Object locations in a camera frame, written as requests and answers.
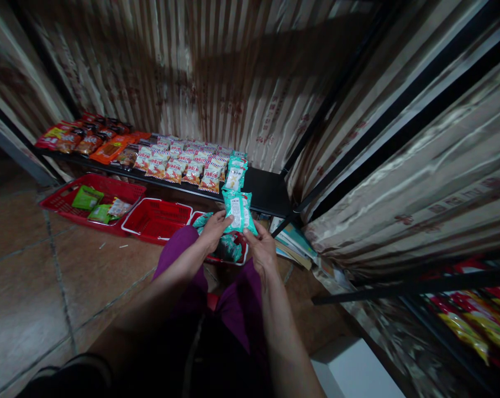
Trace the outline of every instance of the curtain fold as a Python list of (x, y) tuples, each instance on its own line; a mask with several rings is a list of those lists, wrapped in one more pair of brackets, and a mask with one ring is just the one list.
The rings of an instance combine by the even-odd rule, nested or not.
[(500, 65), (306, 235), (363, 277), (499, 248)]

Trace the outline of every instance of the green snack package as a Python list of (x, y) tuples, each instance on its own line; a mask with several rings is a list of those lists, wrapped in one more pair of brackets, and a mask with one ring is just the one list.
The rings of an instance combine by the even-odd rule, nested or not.
[(226, 217), (231, 215), (234, 217), (233, 222), (224, 233), (233, 231), (244, 233), (244, 228), (247, 228), (253, 235), (259, 235), (250, 213), (251, 193), (226, 190), (222, 191), (222, 195), (224, 195), (224, 204), (226, 205)]
[(104, 194), (102, 192), (96, 191), (87, 185), (82, 185), (73, 200), (72, 206), (91, 211), (103, 197)]
[(206, 223), (208, 222), (208, 220), (211, 218), (212, 215), (213, 212), (202, 214), (200, 217), (196, 219), (195, 222), (193, 222), (193, 227), (194, 228), (203, 227), (204, 225), (206, 225)]
[(88, 216), (88, 220), (108, 224), (110, 221), (118, 219), (119, 217), (112, 217), (108, 214), (111, 206), (112, 205), (99, 205), (95, 207)]
[(221, 259), (236, 263), (243, 254), (243, 247), (235, 243), (233, 235), (222, 235), (218, 244), (218, 252)]

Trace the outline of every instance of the black metal shelf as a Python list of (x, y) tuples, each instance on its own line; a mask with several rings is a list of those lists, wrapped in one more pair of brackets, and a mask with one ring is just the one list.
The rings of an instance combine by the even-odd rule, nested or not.
[[(140, 170), (134, 169), (132, 171), (128, 171), (119, 167), (104, 165), (97, 161), (86, 159), (75, 154), (67, 155), (60, 152), (38, 148), (35, 148), (35, 151), (40, 155), (48, 156), (56, 160), (75, 163), (111, 174), (129, 177), (135, 180), (148, 182), (150, 184), (178, 191), (188, 192), (217, 202), (224, 202), (224, 198), (221, 193), (201, 191), (196, 185), (188, 184), (186, 182), (183, 182), (182, 184), (173, 184), (154, 177), (146, 177), (145, 173)], [(290, 199), (288, 198), (287, 185), (279, 174), (250, 167), (244, 177), (243, 191), (251, 192), (252, 194), (252, 210), (281, 218), (286, 218), (292, 212), (292, 206), (290, 204)]]

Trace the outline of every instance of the shopping basket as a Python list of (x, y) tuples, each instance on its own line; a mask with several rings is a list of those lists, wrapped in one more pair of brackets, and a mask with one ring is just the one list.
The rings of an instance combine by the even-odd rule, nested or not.
[(165, 245), (174, 232), (189, 223), (192, 212), (191, 206), (143, 198), (128, 214), (121, 228), (145, 242)]
[(146, 187), (144, 186), (88, 173), (59, 188), (55, 193), (42, 200), (40, 206), (46, 210), (58, 213), (62, 217), (70, 219), (77, 224), (118, 236), (128, 236), (128, 233), (121, 229), (124, 217), (114, 222), (110, 222), (110, 224), (102, 224), (87, 219), (90, 215), (90, 211), (81, 210), (72, 206), (73, 200), (82, 185), (87, 185), (104, 193), (104, 197), (100, 201), (102, 205), (112, 203), (115, 197), (121, 199), (123, 202), (135, 205), (143, 197), (146, 191)]

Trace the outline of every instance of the floor tile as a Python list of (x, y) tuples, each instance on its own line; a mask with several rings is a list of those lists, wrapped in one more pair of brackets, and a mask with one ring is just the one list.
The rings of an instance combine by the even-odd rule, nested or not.
[(0, 388), (67, 336), (49, 242), (0, 261)]
[(63, 232), (69, 228), (75, 227), (78, 224), (75, 224), (73, 221), (68, 220), (55, 212), (48, 212), (49, 214), (49, 224), (51, 226), (51, 233), (56, 235), (60, 232)]
[(120, 297), (111, 306), (91, 319), (75, 332), (75, 342), (79, 353), (86, 352), (91, 344), (99, 337), (104, 329), (113, 321), (117, 314), (133, 299), (141, 290), (146, 288), (152, 280), (152, 274), (137, 283), (126, 294)]
[(73, 329), (154, 268), (162, 250), (82, 226), (54, 241)]
[(10, 384), (5, 390), (0, 393), (0, 398), (14, 398), (21, 390), (30, 382), (33, 376), (46, 366), (63, 366), (67, 361), (73, 358), (73, 349), (71, 340), (68, 339), (51, 351), (48, 355), (42, 358), (40, 362), (34, 365), (30, 370), (24, 373), (20, 378)]
[(49, 237), (35, 191), (0, 200), (0, 258)]
[(309, 354), (313, 354), (339, 336), (356, 333), (344, 321), (346, 314), (343, 308), (336, 305), (312, 304), (312, 297), (329, 295), (312, 272), (295, 266), (286, 289), (296, 326)]

